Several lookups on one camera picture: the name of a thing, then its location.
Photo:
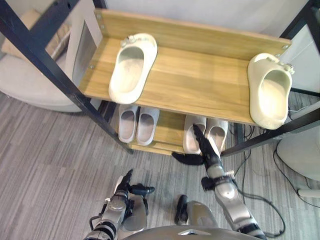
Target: wooden shelf board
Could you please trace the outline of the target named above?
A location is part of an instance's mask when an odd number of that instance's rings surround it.
[[[172,150],[165,150],[165,149],[154,148],[150,146],[141,146],[136,144],[129,144],[129,147],[132,148],[133,150],[140,150],[140,151],[145,151],[149,153],[164,154],[164,155],[171,155],[171,153],[173,152]]]
[[[171,155],[172,152],[183,153],[185,118],[184,114],[160,111],[152,143],[141,146],[133,141],[129,146],[136,150],[166,155]]]
[[[109,82],[120,39],[104,37],[79,89],[111,100]],[[253,124],[249,112],[247,60],[158,47],[158,54],[135,104],[182,114]]]
[[[158,53],[140,106],[253,124],[248,61],[259,53],[282,54],[291,41],[152,16],[96,9],[103,40],[80,83],[88,97],[110,100],[109,81],[120,41],[136,33],[155,37]]]

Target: floor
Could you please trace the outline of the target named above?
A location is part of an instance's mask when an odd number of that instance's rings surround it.
[[[291,109],[319,99],[290,94]],[[227,147],[234,137],[227,136]],[[271,200],[286,222],[278,239],[320,239],[320,209],[302,202],[276,169],[275,143],[252,150],[246,165],[244,190]],[[227,170],[244,159],[239,153],[223,158]],[[82,113],[67,114],[30,106],[0,93],[0,238],[2,240],[80,240],[90,230],[89,218],[100,212],[119,175],[134,168],[131,183],[154,186],[148,197],[148,226],[174,223],[174,200],[186,194],[207,204],[220,227],[230,228],[213,192],[204,192],[203,166],[186,166],[172,157],[135,151],[127,154]],[[285,173],[297,188],[305,179]],[[236,179],[242,183],[243,169]],[[320,184],[309,180],[311,187]],[[320,206],[320,200],[307,199]],[[246,200],[260,227],[282,229],[279,217],[266,204]]]

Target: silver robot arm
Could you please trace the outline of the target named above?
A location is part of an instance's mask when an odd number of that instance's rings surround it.
[[[210,142],[204,137],[198,126],[193,125],[194,134],[199,142],[203,163],[208,177],[201,180],[205,191],[214,190],[215,199],[223,209],[223,214],[234,231],[266,240],[264,232],[240,200],[238,187],[233,173],[225,172],[220,156],[215,153]]]
[[[91,232],[84,240],[114,240],[121,227],[121,224],[131,209],[131,202],[128,198],[129,182],[133,170],[131,169],[117,186],[110,202],[105,200],[101,213],[90,219]],[[92,226],[92,220],[98,219],[95,227]]]

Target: slipper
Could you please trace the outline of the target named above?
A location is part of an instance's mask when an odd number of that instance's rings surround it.
[[[293,67],[275,56],[260,53],[248,64],[250,115],[265,129],[277,129],[288,115],[288,98]]]
[[[130,35],[121,42],[109,83],[113,102],[131,104],[140,97],[157,52],[156,40],[147,33]]]
[[[210,144],[215,143],[219,154],[221,154],[224,147],[229,123],[224,120],[208,118],[206,120],[206,129],[204,136],[209,140]]]
[[[119,106],[119,129],[118,137],[121,142],[130,143],[133,141],[137,128],[138,106]]]
[[[204,116],[186,115],[184,120],[183,150],[186,154],[200,154],[199,143],[196,140],[193,124],[198,125],[205,133],[206,118]]]
[[[138,144],[146,146],[152,142],[155,136],[159,113],[158,108],[141,107],[136,131],[136,141]]]

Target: black cable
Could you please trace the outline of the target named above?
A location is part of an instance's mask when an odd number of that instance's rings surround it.
[[[290,110],[289,105],[288,105],[288,117],[292,120],[292,118],[291,118],[291,110]]]
[[[308,186],[308,188],[309,188],[309,189],[312,189],[312,187],[310,187],[310,185],[309,185],[309,182],[308,182],[308,179],[307,179],[306,176],[304,177],[304,179],[305,179],[305,182],[306,182],[306,185]]]
[[[251,156],[251,149],[249,150],[249,154],[246,157],[246,153],[244,153],[244,160],[241,162],[240,166],[238,166],[238,168],[236,169],[234,175],[237,175],[237,173],[239,172],[240,168],[242,167],[243,164],[245,164],[245,162],[250,158]]]
[[[238,192],[243,196],[243,197],[246,197],[246,198],[249,198],[249,199],[254,199],[254,200],[259,200],[259,201],[263,201],[265,203],[267,203],[269,206],[271,206],[275,212],[278,214],[278,216],[280,217],[281,221],[282,221],[282,225],[283,225],[283,229],[279,231],[279,233],[270,233],[270,232],[266,232],[264,231],[264,235],[268,238],[277,238],[277,237],[280,237],[281,235],[283,235],[286,231],[286,223],[285,223],[285,220],[284,218],[282,217],[280,211],[276,208],[276,206],[271,202],[269,201],[268,199],[264,198],[263,196],[259,196],[259,195],[255,195],[255,194],[251,194],[251,193],[247,193],[247,192],[244,192],[244,191],[241,191],[238,187]]]
[[[250,132],[248,135],[246,135],[246,129],[244,128],[244,131],[243,131],[243,138],[244,140],[249,140],[253,134],[254,134],[254,131],[255,131],[255,127],[250,127]],[[246,156],[246,152],[244,151],[244,160],[242,161],[242,163],[240,164],[240,166],[236,169],[235,173],[234,173],[234,176],[237,175],[237,173],[239,172],[240,168],[242,167],[242,165],[244,165],[244,170],[243,170],[243,177],[242,177],[242,190],[240,190],[236,184],[236,187],[239,191],[239,193],[242,195],[242,199],[243,199],[243,203],[246,204],[246,201],[245,201],[245,197],[246,198],[250,198],[250,199],[254,199],[254,200],[259,200],[259,201],[263,201],[265,203],[267,203],[268,205],[270,205],[274,210],[275,212],[279,215],[281,221],[282,221],[282,225],[283,225],[283,229],[279,231],[279,233],[270,233],[270,232],[264,232],[265,236],[268,237],[268,238],[277,238],[281,235],[283,235],[286,231],[286,223],[285,223],[285,220],[284,218],[282,217],[282,215],[280,214],[280,211],[276,208],[276,206],[273,205],[273,203],[271,201],[269,201],[268,199],[264,198],[263,196],[259,196],[259,195],[254,195],[254,194],[250,194],[250,193],[246,193],[244,192],[244,187],[245,187],[245,177],[246,177],[246,162],[247,160],[250,158],[251,156],[251,149],[249,151],[249,154],[248,156]]]
[[[232,127],[232,126],[233,126],[233,125],[232,125],[232,123],[230,123],[229,132],[234,136],[234,135],[235,135],[235,133],[231,131],[231,127]]]
[[[244,161],[244,168],[243,168],[243,177],[242,177],[242,192],[245,191],[245,177],[246,177],[246,164],[247,161]],[[246,204],[245,196],[242,195],[243,203]]]
[[[276,166],[276,168],[282,173],[282,175],[285,177],[285,179],[289,182],[289,184],[291,185],[292,189],[294,190],[295,194],[298,196],[298,198],[300,198],[303,202],[305,202],[306,204],[309,204],[315,208],[319,208],[320,209],[320,206],[316,206],[316,205],[313,205],[311,204],[310,202],[307,202],[306,200],[304,200],[298,193],[298,190],[294,187],[294,185],[292,184],[292,182],[289,180],[289,178],[286,176],[286,174],[280,169],[279,165],[277,164],[276,162],[276,158],[275,158],[275,155],[279,158],[279,160],[283,162],[282,158],[279,156],[278,154],[278,145],[279,145],[280,141],[277,143],[276,147],[275,147],[275,150],[273,151],[273,161],[274,161],[274,164]]]

